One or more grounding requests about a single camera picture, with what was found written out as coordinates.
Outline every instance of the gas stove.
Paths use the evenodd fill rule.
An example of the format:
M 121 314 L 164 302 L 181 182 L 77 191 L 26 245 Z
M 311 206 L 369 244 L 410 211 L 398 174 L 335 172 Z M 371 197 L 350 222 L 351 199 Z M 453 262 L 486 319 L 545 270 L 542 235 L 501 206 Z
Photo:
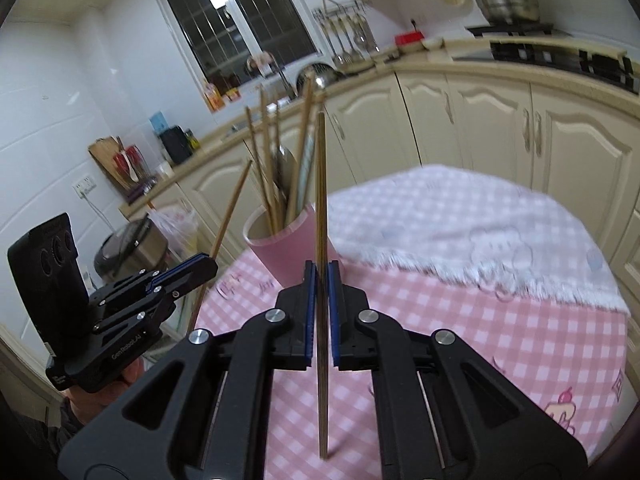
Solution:
M 527 23 L 519 25 L 491 25 L 468 27 L 476 38 L 485 34 L 508 34 L 509 36 L 550 36 L 554 26 L 550 23 Z M 587 50 L 568 49 L 564 46 L 531 44 L 523 38 L 522 43 L 501 43 L 499 37 L 490 41 L 490 48 L 468 56 L 456 57 L 468 61 L 507 61 L 535 66 L 544 66 L 580 74 L 616 86 L 633 94 L 640 94 L 640 79 L 634 75 L 628 57 L 616 59 L 594 54 Z

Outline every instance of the wooden chopstick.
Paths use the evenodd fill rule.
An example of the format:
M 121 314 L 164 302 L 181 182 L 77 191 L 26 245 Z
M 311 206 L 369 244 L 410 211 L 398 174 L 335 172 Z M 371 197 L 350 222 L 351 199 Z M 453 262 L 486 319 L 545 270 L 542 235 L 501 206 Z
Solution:
M 249 107 L 244 109 L 246 113 L 246 120 L 248 122 L 249 133 L 251 137 L 251 155 L 255 160 L 255 165 L 258 168 L 258 181 L 260 182 L 260 192 L 262 193 L 262 203 L 267 215 L 267 224 L 269 225 L 269 231 L 273 236 L 275 234 L 275 226 L 273 225 L 273 215 L 271 213 L 271 204 L 267 199 L 267 190 L 264 186 L 264 177 L 262 176 L 262 166 L 260 164 L 260 155 L 258 153 L 258 143 L 255 140 L 254 123 L 251 119 L 251 110 Z
M 296 153 L 296 163 L 293 167 L 293 180 L 291 181 L 291 192 L 289 193 L 289 201 L 287 202 L 287 218 L 285 225 L 289 225 L 296 219 L 296 208 L 298 202 L 298 180 L 300 179 L 300 164 L 302 156 L 305 153 L 306 130 L 309 126 L 309 117 L 311 115 L 311 107 L 314 100 L 315 81 L 307 80 L 305 83 L 305 103 L 302 108 L 302 120 L 300 122 L 300 132 L 298 134 L 298 151 Z
M 318 114 L 316 131 L 316 266 L 318 302 L 316 303 L 316 348 L 318 351 L 318 433 L 319 453 L 328 458 L 329 435 L 329 330 L 327 272 L 326 137 L 324 113 Z
M 209 257 L 213 258 L 214 260 L 218 257 L 220 247 L 222 247 L 222 240 L 225 237 L 226 229 L 228 228 L 229 222 L 231 220 L 231 215 L 234 213 L 234 209 L 236 208 L 236 204 L 238 203 L 238 198 L 240 198 L 240 192 L 242 191 L 242 187 L 244 186 L 247 175 L 249 175 L 249 170 L 251 169 L 251 165 L 253 163 L 254 162 L 252 160 L 248 160 L 246 162 L 244 170 L 242 170 L 242 175 L 240 175 L 240 179 L 238 180 L 236 188 L 234 189 L 234 193 L 231 196 L 229 205 L 226 207 L 225 217 L 223 218 L 222 224 L 220 225 L 218 236 L 216 237 L 216 241 L 209 252 Z M 200 307 L 202 306 L 202 300 L 204 300 L 204 295 L 207 291 L 206 286 L 207 284 L 203 283 L 198 290 L 198 295 L 196 296 L 196 301 L 193 305 L 193 312 L 191 313 L 189 324 L 187 325 L 187 335 L 189 335 L 195 328 L 196 321 L 198 320 L 198 314 L 200 313 Z
M 318 113 L 316 114 L 316 129 L 313 133 L 314 139 L 314 149 L 311 153 L 311 161 L 310 161 L 310 168 L 309 168 L 309 175 L 306 178 L 306 187 L 305 187 L 305 193 L 302 199 L 302 209 L 305 208 L 306 205 L 306 201 L 308 200 L 308 196 L 309 196 L 309 189 L 311 188 L 311 176 L 313 175 L 313 170 L 315 169 L 315 165 L 314 165 L 314 155 L 316 153 L 316 142 L 318 142 L 318 130 L 320 128 L 322 128 L 322 131 L 326 132 L 326 121 L 325 121 L 325 117 L 324 117 L 324 112 L 322 111 L 322 107 L 324 106 L 324 102 L 326 101 L 326 92 L 322 91 L 319 95 L 319 99 L 318 99 Z
M 282 215 L 278 204 L 278 186 L 273 179 L 273 155 L 271 154 L 271 135 L 269 133 L 269 112 L 267 111 L 267 95 L 264 87 L 260 85 L 260 110 L 262 111 L 262 137 L 264 141 L 264 173 L 267 179 L 267 200 L 271 203 L 274 234 L 282 229 Z

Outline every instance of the plastic bag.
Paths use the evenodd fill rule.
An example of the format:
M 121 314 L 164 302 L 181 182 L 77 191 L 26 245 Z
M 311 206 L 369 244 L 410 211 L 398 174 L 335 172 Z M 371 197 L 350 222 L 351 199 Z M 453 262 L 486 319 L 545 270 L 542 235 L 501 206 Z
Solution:
M 188 204 L 153 209 L 149 218 L 166 237 L 169 249 L 181 259 L 190 258 L 197 252 L 198 215 Z

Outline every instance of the window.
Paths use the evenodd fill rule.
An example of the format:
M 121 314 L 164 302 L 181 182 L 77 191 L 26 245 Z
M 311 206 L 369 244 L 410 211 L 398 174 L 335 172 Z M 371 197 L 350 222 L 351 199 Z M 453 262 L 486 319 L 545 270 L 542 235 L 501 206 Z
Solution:
M 252 76 L 251 54 L 284 66 L 316 52 L 291 0 L 167 0 L 200 68 L 224 93 Z

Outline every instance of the pink cup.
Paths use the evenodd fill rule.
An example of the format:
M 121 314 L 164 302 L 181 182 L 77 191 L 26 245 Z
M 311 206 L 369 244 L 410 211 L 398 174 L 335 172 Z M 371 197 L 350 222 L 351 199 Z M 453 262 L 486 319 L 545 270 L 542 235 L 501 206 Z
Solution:
M 264 207 L 258 208 L 244 224 L 244 240 L 258 259 L 283 286 L 299 285 L 305 272 L 305 262 L 316 260 L 316 212 L 311 205 L 305 207 L 288 227 L 270 236 Z M 327 256 L 330 262 L 340 261 L 331 240 L 327 240 Z M 344 279 L 344 267 L 340 263 Z

